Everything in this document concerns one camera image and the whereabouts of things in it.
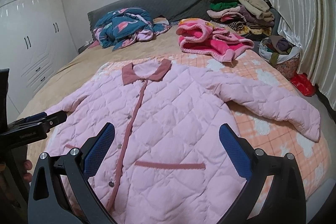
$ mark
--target jacket sleeve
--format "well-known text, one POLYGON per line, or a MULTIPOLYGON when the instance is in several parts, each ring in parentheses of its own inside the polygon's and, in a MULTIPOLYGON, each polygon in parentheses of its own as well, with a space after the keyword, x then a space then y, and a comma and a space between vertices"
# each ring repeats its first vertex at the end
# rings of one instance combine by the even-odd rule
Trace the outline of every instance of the jacket sleeve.
POLYGON ((285 88, 237 76, 208 71, 199 81, 224 102, 234 101, 256 115, 276 121, 289 121, 305 137, 320 138, 320 113, 306 100, 285 88))
POLYGON ((45 111, 46 114, 50 115, 60 110, 63 110, 65 112, 74 112, 79 104, 91 94, 92 90, 94 89, 94 85, 94 82, 89 80, 75 92, 66 96, 58 104, 47 109, 45 111))

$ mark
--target green sweater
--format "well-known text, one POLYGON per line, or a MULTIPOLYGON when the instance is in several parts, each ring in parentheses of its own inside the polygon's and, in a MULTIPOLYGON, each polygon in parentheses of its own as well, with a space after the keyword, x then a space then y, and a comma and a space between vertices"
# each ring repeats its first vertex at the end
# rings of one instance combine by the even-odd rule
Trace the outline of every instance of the green sweater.
POLYGON ((210 3, 210 9, 214 11, 223 11, 225 9, 234 8, 238 6, 238 2, 220 2, 217 4, 210 3))

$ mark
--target gray headboard cover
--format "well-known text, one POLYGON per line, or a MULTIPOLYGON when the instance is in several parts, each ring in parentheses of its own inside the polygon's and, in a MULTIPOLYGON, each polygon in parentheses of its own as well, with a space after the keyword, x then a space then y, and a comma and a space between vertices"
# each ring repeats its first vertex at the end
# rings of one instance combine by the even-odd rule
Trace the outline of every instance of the gray headboard cover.
POLYGON ((128 7, 141 7, 147 10, 152 18, 163 15, 169 22, 184 18, 202 18, 210 20, 207 10, 210 0, 119 0, 97 10, 89 12, 90 31, 93 32, 96 22, 106 13, 128 7))

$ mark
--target metal screw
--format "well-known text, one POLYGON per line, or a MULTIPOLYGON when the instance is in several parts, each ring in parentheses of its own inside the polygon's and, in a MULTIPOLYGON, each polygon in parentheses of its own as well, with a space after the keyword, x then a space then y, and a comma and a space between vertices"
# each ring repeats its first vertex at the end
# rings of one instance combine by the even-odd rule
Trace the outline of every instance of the metal screw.
POLYGON ((294 159, 294 155, 293 155, 292 153, 288 153, 288 154, 287 154, 287 158, 288 158, 289 160, 293 160, 293 159, 294 159))
POLYGON ((43 152, 41 155, 40 155, 40 159, 41 160, 44 160, 46 157, 47 157, 47 153, 46 152, 43 152))
POLYGON ((255 150, 255 153, 258 155, 258 156, 262 156, 264 154, 264 150, 258 148, 255 150))
POLYGON ((70 154, 73 155, 73 156, 75 156, 75 155, 78 154, 78 152, 79 152, 78 148, 73 148, 73 149, 71 149, 70 154))

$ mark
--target fabric basket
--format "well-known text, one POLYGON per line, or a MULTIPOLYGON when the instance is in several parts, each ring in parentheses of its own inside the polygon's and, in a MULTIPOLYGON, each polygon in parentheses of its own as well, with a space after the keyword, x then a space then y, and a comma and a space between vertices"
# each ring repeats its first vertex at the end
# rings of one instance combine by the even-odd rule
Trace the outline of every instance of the fabric basket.
MULTIPOLYGON (((260 42, 259 44, 259 55, 270 63, 270 58, 272 56, 271 52, 266 50, 266 47, 260 42)), ((300 49, 298 47, 293 47, 289 55, 280 54, 275 69, 279 71, 287 80, 294 77, 296 70, 299 66, 300 49)))

